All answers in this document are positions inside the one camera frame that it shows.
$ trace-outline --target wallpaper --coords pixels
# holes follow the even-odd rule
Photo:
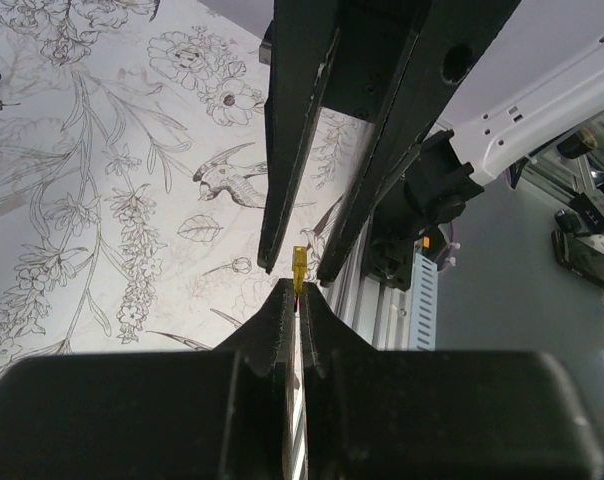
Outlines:
[[[34,355],[207,350],[309,280],[361,128],[323,111],[279,261],[260,39],[197,2],[0,0],[0,375]]]

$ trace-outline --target hummingbird drawing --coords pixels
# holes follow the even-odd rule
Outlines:
[[[256,191],[248,179],[257,175],[265,175],[267,173],[266,162],[256,163],[248,167],[233,165],[228,162],[232,155],[249,145],[253,145],[253,143],[244,143],[229,148],[198,168],[195,175],[193,175],[193,181],[200,182],[200,200],[213,200],[220,192],[226,190],[231,195],[231,199],[238,205],[249,208],[264,208],[266,195]]]

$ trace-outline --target white panel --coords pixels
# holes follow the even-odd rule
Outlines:
[[[437,265],[418,253],[415,254],[414,265],[409,350],[435,350]]]
[[[523,0],[460,85],[442,118],[481,116],[578,54],[604,32],[604,0]]]

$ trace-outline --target screw hole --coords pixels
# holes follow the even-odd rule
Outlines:
[[[456,45],[451,48],[442,62],[442,78],[445,82],[457,85],[469,73],[473,66],[473,51],[468,45]]]
[[[369,83],[364,87],[364,91],[369,95],[377,95],[378,89],[375,85]]]
[[[364,108],[358,108],[355,112],[353,112],[353,116],[355,118],[359,118],[360,120],[366,120],[369,118],[369,112]]]

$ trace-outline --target yellow object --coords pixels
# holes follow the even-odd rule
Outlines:
[[[306,247],[293,247],[293,291],[296,301],[302,293],[306,269]]]

